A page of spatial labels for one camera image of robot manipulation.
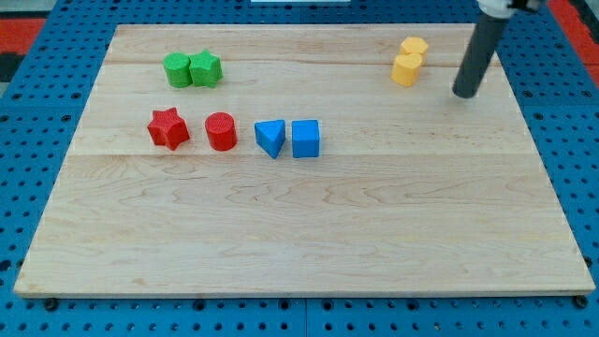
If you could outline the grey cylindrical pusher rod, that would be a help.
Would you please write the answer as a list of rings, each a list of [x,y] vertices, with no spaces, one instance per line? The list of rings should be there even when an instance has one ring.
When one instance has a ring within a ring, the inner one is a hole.
[[[484,12],[479,15],[453,83],[456,96],[472,98],[476,95],[508,22]]]

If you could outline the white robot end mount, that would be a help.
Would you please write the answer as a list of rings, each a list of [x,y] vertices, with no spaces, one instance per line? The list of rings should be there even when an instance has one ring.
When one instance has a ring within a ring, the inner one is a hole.
[[[510,19],[517,11],[536,13],[547,0],[477,0],[481,11],[496,19]]]

